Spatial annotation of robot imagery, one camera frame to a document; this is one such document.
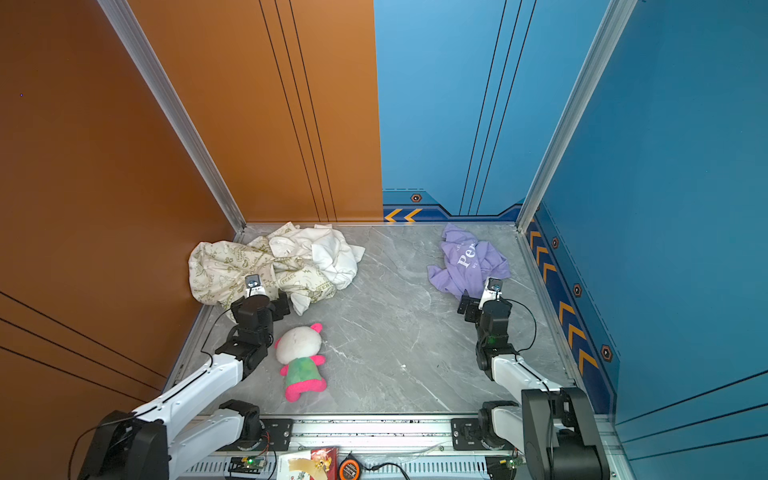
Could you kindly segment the purple t-shirt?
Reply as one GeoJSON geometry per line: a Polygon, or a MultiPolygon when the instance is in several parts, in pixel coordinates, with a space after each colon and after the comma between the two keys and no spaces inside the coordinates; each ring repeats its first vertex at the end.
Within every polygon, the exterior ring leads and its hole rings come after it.
{"type": "Polygon", "coordinates": [[[460,300],[464,294],[480,298],[489,278],[511,277],[508,259],[490,242],[481,241],[467,230],[448,224],[440,248],[444,266],[427,268],[429,282],[439,291],[460,300]]]}

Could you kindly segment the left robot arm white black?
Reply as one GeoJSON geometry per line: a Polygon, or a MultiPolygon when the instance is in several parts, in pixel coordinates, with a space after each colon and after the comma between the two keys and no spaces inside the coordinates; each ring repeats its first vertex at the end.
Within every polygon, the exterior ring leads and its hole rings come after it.
{"type": "Polygon", "coordinates": [[[235,320],[206,364],[131,412],[114,411],[92,428],[80,479],[176,479],[218,449],[260,446],[267,431],[258,406],[228,400],[207,419],[194,418],[253,373],[274,343],[274,324],[290,313],[284,292],[276,299],[252,291],[231,308],[235,320]]]}

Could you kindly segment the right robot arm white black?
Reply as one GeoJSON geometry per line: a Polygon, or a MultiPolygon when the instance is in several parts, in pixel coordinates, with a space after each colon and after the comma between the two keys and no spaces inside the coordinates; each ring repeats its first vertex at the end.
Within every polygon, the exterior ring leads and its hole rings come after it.
{"type": "Polygon", "coordinates": [[[537,372],[508,335],[514,301],[498,290],[463,294],[457,312],[473,324],[479,369],[512,397],[478,412],[481,438],[522,454],[534,479],[609,479],[611,468],[586,392],[537,372]]]}

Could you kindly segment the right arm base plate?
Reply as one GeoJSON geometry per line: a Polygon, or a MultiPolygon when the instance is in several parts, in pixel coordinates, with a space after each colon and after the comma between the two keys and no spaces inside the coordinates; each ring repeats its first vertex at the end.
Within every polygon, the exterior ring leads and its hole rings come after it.
{"type": "Polygon", "coordinates": [[[457,417],[450,420],[453,449],[456,451],[511,451],[513,445],[497,436],[477,417],[457,417]]]}

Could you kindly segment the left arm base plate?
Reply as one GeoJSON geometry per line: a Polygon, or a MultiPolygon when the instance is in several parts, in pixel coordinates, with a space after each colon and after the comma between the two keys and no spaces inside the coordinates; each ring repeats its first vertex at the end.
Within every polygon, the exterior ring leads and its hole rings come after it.
{"type": "Polygon", "coordinates": [[[294,420],[291,418],[262,418],[261,441],[257,452],[287,452],[289,450],[294,420]]]}

